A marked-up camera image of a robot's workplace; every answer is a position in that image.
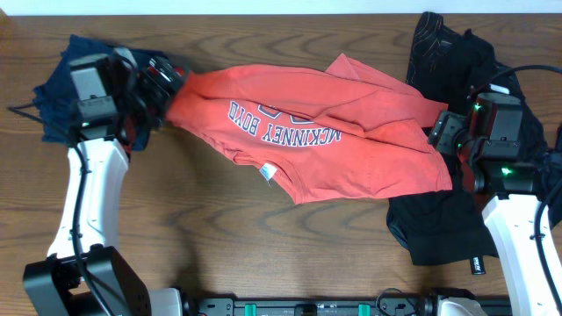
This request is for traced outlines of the orange printed t-shirt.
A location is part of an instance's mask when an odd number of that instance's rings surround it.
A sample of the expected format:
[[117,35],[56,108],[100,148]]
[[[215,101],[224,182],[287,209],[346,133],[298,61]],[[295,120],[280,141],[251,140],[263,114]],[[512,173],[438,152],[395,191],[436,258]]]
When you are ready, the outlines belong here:
[[190,74],[167,118],[303,204],[450,190],[425,133],[445,109],[340,55],[323,71],[250,64]]

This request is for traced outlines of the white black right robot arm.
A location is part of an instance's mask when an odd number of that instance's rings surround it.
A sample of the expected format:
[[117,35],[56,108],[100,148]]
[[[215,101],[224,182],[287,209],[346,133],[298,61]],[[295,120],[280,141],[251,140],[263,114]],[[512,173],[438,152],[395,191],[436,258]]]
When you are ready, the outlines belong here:
[[481,211],[501,261],[514,315],[561,313],[561,262],[551,236],[540,175],[519,160],[516,118],[465,117],[442,111],[429,144],[460,161],[466,191],[486,199]]

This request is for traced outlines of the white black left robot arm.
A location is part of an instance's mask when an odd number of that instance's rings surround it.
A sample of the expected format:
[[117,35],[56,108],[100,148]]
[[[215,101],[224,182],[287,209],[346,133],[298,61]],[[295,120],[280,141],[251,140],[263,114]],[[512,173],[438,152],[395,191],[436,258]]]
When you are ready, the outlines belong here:
[[176,288],[149,290],[118,251],[119,199],[134,142],[162,125],[183,71],[119,54],[70,62],[76,118],[62,134],[70,167],[61,223],[46,259],[25,266],[39,315],[181,315]]

